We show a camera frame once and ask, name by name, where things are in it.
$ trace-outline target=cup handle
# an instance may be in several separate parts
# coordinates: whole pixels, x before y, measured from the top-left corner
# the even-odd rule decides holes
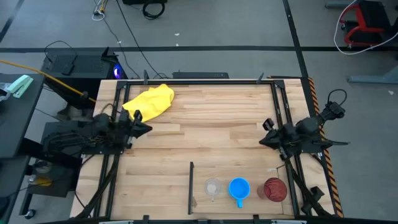
[[[236,205],[238,208],[243,208],[243,200],[242,199],[236,199]]]

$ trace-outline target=power cord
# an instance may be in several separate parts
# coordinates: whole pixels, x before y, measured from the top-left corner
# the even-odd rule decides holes
[[[152,15],[152,14],[149,13],[146,9],[147,9],[148,5],[150,5],[150,4],[155,4],[155,3],[160,4],[160,5],[162,6],[162,10],[161,10],[158,14]],[[148,0],[148,1],[145,2],[145,4],[144,4],[144,6],[142,7],[142,10],[141,10],[141,11],[142,11],[142,13],[143,13],[145,19],[147,19],[147,20],[154,20],[154,19],[159,18],[159,16],[161,16],[161,15],[163,14],[164,9],[165,9],[164,3],[162,3],[162,2],[156,2],[155,0]]]
[[[80,96],[83,96],[83,93],[82,93],[82,92],[80,92],[80,91],[76,90],[75,88],[73,88],[73,87],[67,85],[66,83],[62,82],[62,81],[59,80],[58,78],[54,78],[54,77],[52,77],[51,75],[49,75],[49,74],[47,74],[47,73],[45,73],[45,72],[42,72],[42,71],[40,71],[40,70],[38,70],[38,69],[36,69],[36,68],[32,68],[32,67],[29,67],[29,66],[26,66],[26,65],[19,65],[19,64],[17,64],[17,63],[8,62],[8,61],[6,61],[6,60],[0,60],[0,62],[1,62],[1,63],[5,63],[5,64],[8,64],[8,65],[15,66],[15,67],[28,69],[28,70],[37,72],[37,73],[39,73],[39,74],[42,74],[42,75],[44,75],[46,78],[51,79],[51,80],[57,82],[57,83],[60,84],[61,86],[63,86],[63,87],[65,87],[65,88],[67,88],[67,89],[69,89],[69,90],[71,90],[71,91],[73,91],[73,92],[79,94]],[[92,101],[93,103],[96,102],[96,100],[94,100],[94,99],[92,99],[92,98],[90,98],[90,97],[89,97],[88,99],[89,99],[90,101]]]
[[[120,6],[119,1],[116,0],[116,3],[118,4],[120,13],[121,13],[122,16],[123,16],[124,23],[126,23],[126,26],[127,26],[127,28],[129,29],[130,34],[132,35],[132,38],[134,39],[134,41],[135,41],[135,43],[136,43],[136,45],[137,45],[137,47],[138,47],[138,50],[140,51],[140,53],[141,53],[142,56],[144,57],[145,61],[146,61],[146,62],[148,63],[148,65],[150,66],[150,68],[156,73],[156,76],[158,75],[159,77],[161,77],[161,76],[159,75],[159,73],[156,72],[156,70],[153,68],[153,66],[149,63],[147,57],[145,57],[144,53],[142,52],[142,50],[141,50],[141,48],[140,48],[140,46],[139,46],[139,44],[138,44],[138,42],[137,42],[136,36],[135,36],[134,33],[132,32],[132,30],[131,30],[129,24],[127,23],[126,17],[124,16],[124,13],[123,13],[123,10],[122,10],[122,8],[121,8],[121,6]]]
[[[331,95],[332,93],[334,93],[334,92],[337,92],[337,91],[342,91],[342,92],[345,94],[343,101],[339,104],[339,105],[341,106],[341,105],[343,105],[343,103],[347,100],[347,91],[345,91],[344,89],[335,89],[335,90],[332,90],[332,91],[329,93],[329,95],[328,95],[328,103],[330,102],[330,95]]]
[[[126,54],[124,53],[124,50],[123,50],[123,48],[122,48],[122,45],[120,44],[119,38],[118,38],[118,37],[116,36],[116,34],[112,31],[111,26],[109,26],[108,22],[106,22],[106,19],[104,19],[104,22],[105,22],[106,26],[108,27],[109,31],[113,34],[114,38],[115,38],[116,41],[118,42],[120,51],[121,51],[122,54],[123,54],[124,62],[126,63],[127,67],[130,68],[130,70],[136,75],[136,77],[137,77],[138,79],[141,79],[141,77],[137,74],[137,72],[134,71],[134,69],[132,69],[131,66],[129,65],[129,63],[127,62],[127,57],[126,57]]]
[[[42,111],[42,110],[39,110],[39,109],[37,109],[37,108],[35,108],[35,110],[37,110],[37,111],[39,111],[39,112],[42,112],[43,114],[45,114],[45,115],[47,115],[47,116],[50,116],[50,117],[52,117],[52,118],[54,118],[54,119],[56,119],[56,120],[58,120],[58,121],[61,121],[60,119],[58,119],[58,118],[56,118],[56,117],[54,117],[54,116],[52,116],[52,115],[49,115],[48,113],[46,113],[46,112],[44,112],[44,111]]]
[[[105,19],[105,13],[104,13],[105,12],[105,5],[104,5],[104,2],[105,2],[105,0],[98,0],[98,3],[95,2],[96,6],[93,9],[93,15],[91,17],[94,21],[101,21],[101,20]]]
[[[106,104],[106,105],[102,108],[101,113],[104,113],[104,110],[105,110],[107,107],[109,107],[109,106],[112,106],[112,108],[114,109],[114,105],[113,105],[112,103],[108,103],[108,104]]]
[[[47,46],[45,46],[45,48],[44,48],[45,57],[46,57],[51,63],[53,63],[53,61],[51,60],[51,58],[47,55],[47,48],[50,47],[50,46],[53,45],[53,44],[56,44],[56,43],[63,43],[63,44],[67,45],[69,48],[71,48],[71,49],[74,51],[74,53],[75,53],[75,58],[73,58],[73,60],[70,62],[70,63],[74,63],[75,60],[76,60],[76,58],[77,58],[77,51],[76,51],[71,45],[69,45],[68,43],[66,43],[66,42],[63,41],[63,40],[57,40],[57,41],[54,41],[54,42],[52,42],[51,44],[48,44]]]
[[[330,96],[331,96],[331,94],[332,93],[334,93],[334,92],[337,92],[337,91],[342,91],[343,93],[344,93],[344,99],[343,99],[343,101],[341,102],[341,103],[339,103],[339,105],[341,106],[341,105],[343,105],[343,103],[347,100],[347,96],[348,96],[348,94],[347,94],[347,91],[345,91],[344,89],[335,89],[335,90],[332,90],[331,92],[329,92],[329,94],[328,94],[328,101],[327,101],[327,103],[326,103],[326,106],[328,106],[328,104],[329,103],[331,103],[331,101],[330,101]],[[319,132],[323,129],[323,125],[325,125],[324,123],[321,125],[321,128],[319,129]],[[332,143],[333,145],[336,145],[336,146],[346,146],[346,145],[348,145],[350,142],[339,142],[339,141],[333,141],[333,140],[330,140],[330,139],[327,139],[327,138],[325,138],[325,137],[322,137],[325,141],[327,141],[327,142],[330,142],[330,143]]]
[[[155,79],[157,76],[159,76],[160,77],[160,79],[169,79],[170,77],[168,77],[166,74],[164,74],[164,73],[161,73],[161,72],[159,72],[157,75],[155,75],[154,77],[153,77],[153,79]]]
[[[367,50],[371,50],[371,49],[373,49],[373,48],[375,48],[375,47],[379,47],[379,46],[381,46],[381,45],[384,45],[384,44],[386,44],[387,42],[392,41],[394,38],[396,38],[396,37],[398,36],[398,32],[397,32],[394,36],[392,36],[390,39],[384,41],[383,43],[377,44],[377,45],[375,45],[375,46],[371,46],[371,47],[366,48],[366,49],[364,49],[364,50],[361,50],[361,51],[359,51],[359,52],[346,53],[346,52],[342,51],[342,50],[337,46],[337,43],[336,43],[336,34],[337,34],[337,30],[338,30],[338,25],[339,25],[339,23],[340,23],[340,19],[341,19],[341,17],[343,16],[344,12],[345,12],[351,5],[353,5],[356,1],[357,1],[357,0],[354,0],[353,2],[351,2],[351,4],[349,4],[349,5],[343,10],[343,12],[340,14],[340,16],[338,17],[337,24],[336,24],[335,35],[334,35],[334,37],[333,37],[333,41],[334,41],[334,43],[335,43],[335,46],[336,46],[337,50],[340,51],[341,53],[345,54],[345,55],[356,55],[356,54],[360,54],[360,53],[365,52],[365,51],[367,51]]]
[[[81,202],[79,196],[77,196],[76,190],[75,190],[75,197],[78,200],[78,202],[80,203],[80,205],[83,207],[83,209],[86,208],[86,206],[83,205],[83,202]]]

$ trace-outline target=red chair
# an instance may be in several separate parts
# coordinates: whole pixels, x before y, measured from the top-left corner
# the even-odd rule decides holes
[[[357,21],[340,19],[340,23],[343,24],[341,29],[346,31],[344,41],[348,47],[380,44],[382,42],[381,34],[391,29],[386,10],[381,2],[360,1],[347,8],[341,18],[350,10],[355,10]]]

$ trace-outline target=gray floor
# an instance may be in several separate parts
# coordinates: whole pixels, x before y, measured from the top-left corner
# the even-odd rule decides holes
[[[0,2],[0,27],[17,0]],[[324,1],[290,0],[301,46],[333,46],[333,33],[340,10],[326,10]],[[391,21],[398,13],[394,1],[384,1]],[[0,48],[45,47],[64,40],[73,47],[117,47],[104,22],[91,20],[92,0],[25,0]],[[268,45],[293,46],[281,0],[170,0],[161,19],[147,21],[141,12],[122,5],[126,19],[141,46]],[[117,5],[110,0],[106,20],[124,47],[135,47]],[[338,43],[345,46],[342,33]],[[172,72],[228,72],[231,78],[268,75],[300,76],[295,52],[281,51],[204,51],[146,52],[151,64]],[[129,64],[139,72],[150,70],[140,53],[126,52]],[[330,149],[340,200],[346,217],[398,220],[398,179],[395,162],[395,130],[398,121],[398,86],[348,84],[348,75],[381,75],[398,65],[393,52],[366,52],[345,56],[338,52],[304,52],[308,74],[315,81],[320,106],[335,88],[348,92],[344,104],[346,117],[328,123],[326,135],[349,146]],[[43,53],[0,54],[0,58],[40,68]],[[0,64],[1,73],[27,71]],[[58,95],[43,90],[37,108],[55,115],[65,106]],[[39,141],[46,122],[53,118],[35,111],[26,137]],[[38,214],[32,220],[18,217],[23,194],[19,194],[10,223],[38,223],[66,219],[73,195],[65,198],[34,197],[31,208]]]

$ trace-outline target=blue cup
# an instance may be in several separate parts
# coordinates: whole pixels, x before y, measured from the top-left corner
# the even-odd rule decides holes
[[[243,199],[250,194],[250,184],[242,177],[237,177],[229,183],[229,194],[236,199],[238,208],[243,208]]]

